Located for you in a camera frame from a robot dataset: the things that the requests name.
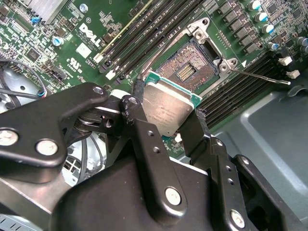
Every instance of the motherboard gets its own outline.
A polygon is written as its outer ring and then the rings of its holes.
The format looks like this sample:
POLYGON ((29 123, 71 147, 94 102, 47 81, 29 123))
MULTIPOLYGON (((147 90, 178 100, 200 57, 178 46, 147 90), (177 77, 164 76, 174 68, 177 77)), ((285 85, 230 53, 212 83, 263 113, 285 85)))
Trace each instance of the motherboard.
MULTIPOLYGON (((232 69, 292 81, 307 37, 307 0, 0 0, 0 58, 35 69, 49 94, 84 82, 131 92, 151 64, 203 98, 210 128, 274 85, 232 69)), ((176 136, 165 139, 173 157, 176 136)))

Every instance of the heatsink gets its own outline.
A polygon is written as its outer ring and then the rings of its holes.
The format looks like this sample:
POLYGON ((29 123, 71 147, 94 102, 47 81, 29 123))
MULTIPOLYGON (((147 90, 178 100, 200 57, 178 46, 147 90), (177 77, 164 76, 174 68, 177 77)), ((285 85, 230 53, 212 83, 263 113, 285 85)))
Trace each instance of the heatsink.
POLYGON ((31 12, 50 24, 68 0, 20 0, 31 12))

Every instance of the silver screw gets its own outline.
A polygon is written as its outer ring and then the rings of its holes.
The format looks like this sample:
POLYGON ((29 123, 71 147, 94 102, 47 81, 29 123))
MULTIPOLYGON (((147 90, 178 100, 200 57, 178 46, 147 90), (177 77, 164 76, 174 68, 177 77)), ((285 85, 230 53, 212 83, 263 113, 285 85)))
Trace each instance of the silver screw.
POLYGON ((18 135, 16 132, 11 130, 0 131, 0 145, 10 146, 18 141, 18 135))
POLYGON ((222 64, 219 66, 219 69, 222 71, 222 72, 225 72, 227 70, 227 66, 225 64, 222 64))
POLYGON ((94 91, 95 93, 97 93, 97 94, 100 94, 100 95, 103 95, 103 94, 104 94, 104 91, 103 91, 101 88, 99 88, 99 87, 94 87, 94 88, 93 88, 93 91, 94 91))
POLYGON ((88 6, 84 3, 79 6, 79 9, 82 13, 86 13, 89 10, 88 6))
POLYGON ((216 140, 216 142, 219 146, 223 146, 223 143, 220 140, 216 140))
POLYGON ((58 146, 53 141, 44 140, 37 143, 36 149, 42 155, 53 155, 58 151, 58 146))
POLYGON ((244 228, 245 227, 245 222, 242 217, 242 215, 236 211, 236 210, 231 210, 230 212, 231 218, 234 221, 234 223, 239 227, 239 228, 244 228))
POLYGON ((242 160, 243 160, 243 162, 244 162, 246 165, 249 164, 249 161, 248 161, 245 157, 243 157, 243 156, 242 156, 242 160))
POLYGON ((179 205, 181 203, 181 196, 175 189, 167 188, 165 193, 170 204, 179 205))
POLYGON ((138 104, 137 100, 133 97, 130 97, 128 100, 131 101, 133 104, 138 104))

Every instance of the black cable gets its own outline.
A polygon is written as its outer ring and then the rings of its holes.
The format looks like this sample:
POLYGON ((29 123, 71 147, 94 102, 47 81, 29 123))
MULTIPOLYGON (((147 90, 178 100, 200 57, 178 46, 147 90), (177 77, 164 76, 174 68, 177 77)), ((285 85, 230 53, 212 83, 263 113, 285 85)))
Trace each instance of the black cable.
POLYGON ((87 147, 87 140, 84 139, 81 141, 81 169, 79 179, 77 184, 83 182, 86 179, 87 173, 87 163, 88 163, 88 147, 87 147))
POLYGON ((31 71, 31 72, 35 75, 35 77, 38 79, 38 82, 39 82, 40 85, 42 86, 44 93, 47 92, 47 89, 46 89, 45 84, 43 83, 42 79, 39 77, 39 75, 36 73, 36 71, 35 71, 33 68, 31 68, 29 65, 27 65, 27 64, 25 64, 25 63, 23 63, 23 62, 21 62, 21 61, 14 60, 14 59, 0 59, 0 62, 12 62, 12 63, 20 64, 20 65, 26 67, 26 68, 27 68, 29 71, 31 71))
POLYGON ((14 95, 14 96, 19 96, 19 97, 34 99, 34 100, 40 99, 40 97, 37 96, 37 95, 22 93, 22 92, 17 92, 17 91, 12 91, 12 90, 6 90, 6 89, 2 89, 2 88, 0 88, 0 93, 6 94, 6 95, 14 95))
POLYGON ((95 140, 95 138, 93 137, 93 135, 90 135, 90 138, 91 138, 92 142, 94 143, 94 146, 95 146, 95 148, 96 148, 97 151, 98 151, 98 154, 100 155, 101 164, 100 164, 100 166, 97 167, 97 168, 98 168, 97 172, 99 172, 99 171, 102 169, 103 165, 104 165, 104 157, 103 157, 103 154, 102 154, 102 152, 101 152, 101 149, 100 149, 100 147, 98 146, 98 143, 96 142, 96 140, 95 140))

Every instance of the blue connector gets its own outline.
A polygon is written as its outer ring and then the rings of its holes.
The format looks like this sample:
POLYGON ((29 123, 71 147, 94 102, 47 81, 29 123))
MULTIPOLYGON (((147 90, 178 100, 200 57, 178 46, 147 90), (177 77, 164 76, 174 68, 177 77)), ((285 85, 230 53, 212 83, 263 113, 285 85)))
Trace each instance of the blue connector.
POLYGON ((39 23, 42 19, 40 17, 33 17, 31 18, 32 23, 39 23))

